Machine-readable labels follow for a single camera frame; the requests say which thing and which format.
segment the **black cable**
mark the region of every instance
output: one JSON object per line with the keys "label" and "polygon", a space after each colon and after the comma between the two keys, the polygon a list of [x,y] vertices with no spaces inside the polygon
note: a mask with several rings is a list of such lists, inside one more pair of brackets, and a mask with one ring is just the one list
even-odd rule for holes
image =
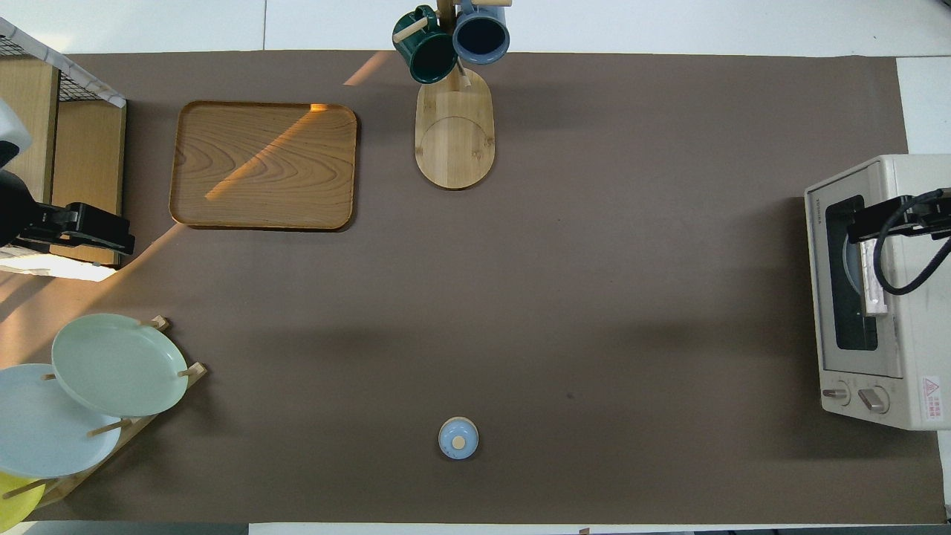
{"label": "black cable", "polygon": [[940,199],[944,196],[951,196],[951,189],[935,189],[934,191],[928,191],[917,197],[912,197],[904,203],[901,207],[895,210],[895,213],[891,214],[891,217],[885,221],[885,224],[882,225],[882,230],[879,231],[879,239],[875,242],[875,252],[872,257],[872,267],[875,269],[875,278],[879,280],[879,284],[882,285],[882,288],[892,295],[904,295],[906,293],[911,293],[918,289],[919,286],[924,284],[924,281],[928,280],[928,277],[935,272],[935,269],[938,269],[938,266],[941,265],[941,262],[947,258],[948,254],[951,254],[951,238],[945,240],[944,245],[938,249],[938,252],[935,254],[934,258],[928,262],[928,265],[924,267],[921,273],[915,280],[911,281],[903,287],[893,287],[891,284],[885,280],[885,274],[882,270],[882,246],[884,246],[885,238],[888,237],[888,232],[895,226],[895,223],[898,222],[899,218],[909,209],[916,205],[926,203],[928,201],[933,201],[935,199]]}

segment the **green mug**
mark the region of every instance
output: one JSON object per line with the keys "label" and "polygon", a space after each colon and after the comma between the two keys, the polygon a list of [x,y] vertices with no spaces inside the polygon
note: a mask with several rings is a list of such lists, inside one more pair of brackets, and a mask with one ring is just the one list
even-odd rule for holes
{"label": "green mug", "polygon": [[406,13],[393,27],[393,33],[404,30],[424,18],[428,21],[425,28],[394,43],[393,46],[406,60],[414,80],[420,84],[433,84],[445,78],[456,66],[453,38],[439,28],[439,19],[433,8],[419,6],[415,11]]}

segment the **toaster oven knob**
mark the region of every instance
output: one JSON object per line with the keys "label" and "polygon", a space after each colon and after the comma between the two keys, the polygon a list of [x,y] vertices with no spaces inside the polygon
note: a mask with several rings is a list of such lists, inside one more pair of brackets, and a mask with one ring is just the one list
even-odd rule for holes
{"label": "toaster oven knob", "polygon": [[859,399],[862,400],[868,410],[876,414],[888,412],[888,392],[881,386],[859,390]]}
{"label": "toaster oven knob", "polygon": [[839,405],[846,406],[852,401],[852,395],[848,392],[848,385],[839,381],[835,388],[824,388],[823,397],[831,398],[839,402]]}

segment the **yellow plate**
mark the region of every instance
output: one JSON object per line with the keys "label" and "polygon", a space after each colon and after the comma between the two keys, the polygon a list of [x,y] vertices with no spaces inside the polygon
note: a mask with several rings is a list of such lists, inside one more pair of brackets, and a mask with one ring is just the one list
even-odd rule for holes
{"label": "yellow plate", "polygon": [[[0,496],[5,492],[10,492],[34,481],[36,480],[19,478],[0,472]],[[0,497],[0,533],[23,522],[23,519],[27,518],[36,508],[36,505],[40,503],[40,498],[43,498],[45,489],[45,485],[40,485],[6,500]]]}

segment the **warning label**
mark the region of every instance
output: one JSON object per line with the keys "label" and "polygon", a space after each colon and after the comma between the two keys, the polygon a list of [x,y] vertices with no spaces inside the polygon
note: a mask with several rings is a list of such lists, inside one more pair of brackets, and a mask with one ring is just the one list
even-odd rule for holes
{"label": "warning label", "polygon": [[924,419],[929,422],[944,420],[941,379],[936,375],[922,377],[922,394],[924,394]]}

